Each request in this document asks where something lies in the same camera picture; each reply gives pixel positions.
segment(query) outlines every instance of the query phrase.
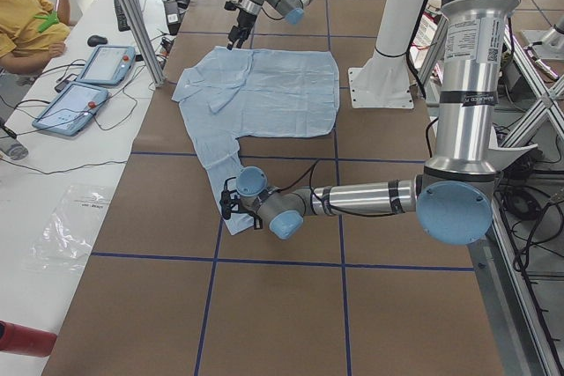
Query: clear plastic bag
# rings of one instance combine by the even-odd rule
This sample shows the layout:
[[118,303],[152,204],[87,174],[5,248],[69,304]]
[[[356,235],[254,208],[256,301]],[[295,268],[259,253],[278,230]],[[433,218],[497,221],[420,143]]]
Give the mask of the clear plastic bag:
[[115,188],[70,185],[51,214],[43,234],[32,244],[24,268],[81,273]]

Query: tablet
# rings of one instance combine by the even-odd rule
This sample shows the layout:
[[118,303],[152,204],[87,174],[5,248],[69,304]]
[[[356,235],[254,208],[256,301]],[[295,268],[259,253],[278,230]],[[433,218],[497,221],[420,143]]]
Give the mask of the tablet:
[[94,85],[69,83],[32,122],[37,129],[74,136],[108,100],[108,90]]
[[132,46],[96,46],[77,77],[79,83],[113,87],[120,84],[135,62]]

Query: computer mouse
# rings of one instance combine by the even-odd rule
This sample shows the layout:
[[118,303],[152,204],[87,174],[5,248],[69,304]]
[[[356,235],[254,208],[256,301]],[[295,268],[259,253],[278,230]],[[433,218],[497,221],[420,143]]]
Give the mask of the computer mouse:
[[91,48],[95,48],[99,44],[108,44],[108,39],[106,37],[102,37],[101,35],[91,35],[88,38],[87,43]]

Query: blue cap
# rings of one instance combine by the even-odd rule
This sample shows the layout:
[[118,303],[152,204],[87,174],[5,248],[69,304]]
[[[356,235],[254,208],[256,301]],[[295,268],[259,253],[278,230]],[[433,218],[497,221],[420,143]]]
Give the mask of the blue cap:
[[417,199],[417,218],[432,237],[447,244],[470,244],[492,225],[492,206],[472,185],[441,181],[425,188]]
[[264,172],[256,166],[244,167],[235,180],[237,192],[245,197],[259,195],[267,184]]
[[268,226],[281,240],[287,240],[303,224],[302,215],[296,210],[286,210],[272,219]]
[[302,8],[295,8],[289,11],[286,16],[284,17],[286,21],[290,24],[296,25],[301,21],[304,16],[304,11]]

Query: red cylinder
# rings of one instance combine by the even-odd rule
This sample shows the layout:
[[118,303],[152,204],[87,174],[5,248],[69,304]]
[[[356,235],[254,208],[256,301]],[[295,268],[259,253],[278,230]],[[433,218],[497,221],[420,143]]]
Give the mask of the red cylinder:
[[24,356],[46,357],[51,354],[56,335],[0,321],[0,351]]

